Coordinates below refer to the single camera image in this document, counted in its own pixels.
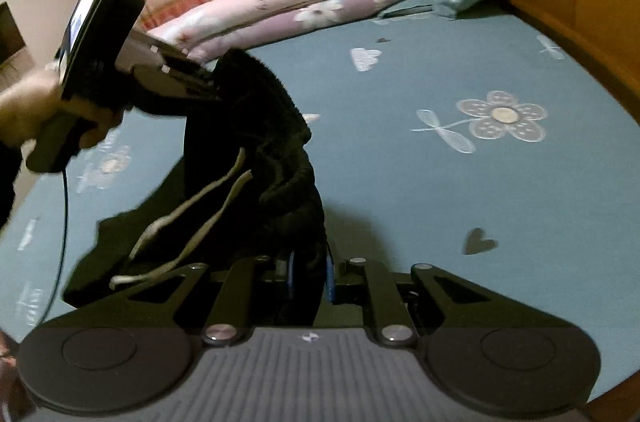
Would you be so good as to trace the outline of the person left hand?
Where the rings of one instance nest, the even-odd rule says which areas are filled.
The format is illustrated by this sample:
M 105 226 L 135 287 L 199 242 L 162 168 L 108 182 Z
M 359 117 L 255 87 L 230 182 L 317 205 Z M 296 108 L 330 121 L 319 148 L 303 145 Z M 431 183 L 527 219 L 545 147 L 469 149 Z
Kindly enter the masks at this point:
M 122 123 L 124 113 L 96 107 L 81 97 L 63 101 L 58 74 L 50 69 L 32 71 L 1 93 L 1 142 L 21 147 L 35 139 L 44 123 L 58 112 L 69 112 L 94 123 L 79 141 L 81 149 L 90 148 L 106 138 Z

